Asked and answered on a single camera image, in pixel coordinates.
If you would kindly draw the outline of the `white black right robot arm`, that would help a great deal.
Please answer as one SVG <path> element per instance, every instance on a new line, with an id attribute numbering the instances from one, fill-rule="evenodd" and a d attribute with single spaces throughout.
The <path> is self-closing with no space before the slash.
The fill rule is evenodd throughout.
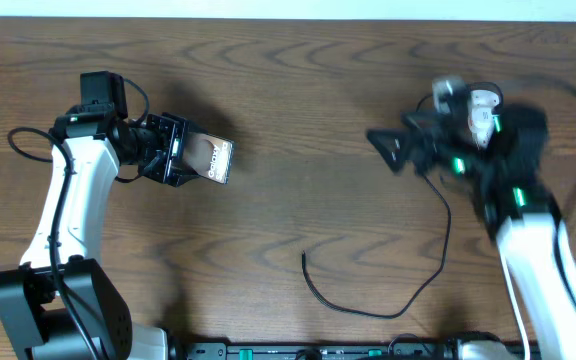
<path id="1" fill-rule="evenodd" d="M 486 148 L 469 143 L 447 115 L 405 113 L 403 129 L 370 129 L 368 141 L 393 173 L 450 171 L 473 206 L 524 303 L 545 359 L 576 359 L 576 263 L 566 224 L 539 176 L 547 117 L 528 104 L 504 106 Z"/>

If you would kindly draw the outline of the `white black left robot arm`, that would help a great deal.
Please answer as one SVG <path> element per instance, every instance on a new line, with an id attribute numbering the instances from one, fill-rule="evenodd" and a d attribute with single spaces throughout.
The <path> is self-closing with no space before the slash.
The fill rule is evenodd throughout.
<path id="1" fill-rule="evenodd" d="M 58 117 L 45 133 L 52 177 L 40 223 L 20 264 L 0 271 L 0 321 L 19 359 L 183 359 L 170 331 L 132 320 L 102 269 L 111 187 L 123 165 L 179 187 L 230 160 L 232 145 L 169 113 L 129 123 L 116 111 Z"/>

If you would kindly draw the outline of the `white charger plug adapter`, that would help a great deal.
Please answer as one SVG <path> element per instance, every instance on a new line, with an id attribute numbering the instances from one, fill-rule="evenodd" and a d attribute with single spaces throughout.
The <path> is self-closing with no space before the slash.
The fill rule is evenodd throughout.
<path id="1" fill-rule="evenodd" d="M 470 108 L 495 108 L 502 104 L 502 96 L 494 89 L 474 85 L 469 87 L 469 91 Z"/>

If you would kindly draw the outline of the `white power strip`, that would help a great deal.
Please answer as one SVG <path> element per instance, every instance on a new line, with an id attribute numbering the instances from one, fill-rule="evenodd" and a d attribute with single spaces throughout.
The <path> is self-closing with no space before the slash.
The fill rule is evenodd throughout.
<path id="1" fill-rule="evenodd" d="M 468 117 L 468 128 L 472 141 L 480 149 L 486 149 L 495 133 L 497 116 L 487 105 L 472 105 Z"/>

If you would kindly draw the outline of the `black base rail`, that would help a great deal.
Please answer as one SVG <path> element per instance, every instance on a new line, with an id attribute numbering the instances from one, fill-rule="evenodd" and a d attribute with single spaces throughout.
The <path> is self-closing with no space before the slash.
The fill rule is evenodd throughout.
<path id="1" fill-rule="evenodd" d="M 176 345 L 170 359 L 180 360 L 295 360 L 295 359 L 522 359 L 519 344 L 448 339 L 433 342 L 399 336 L 387 344 L 226 344 L 218 342 Z"/>

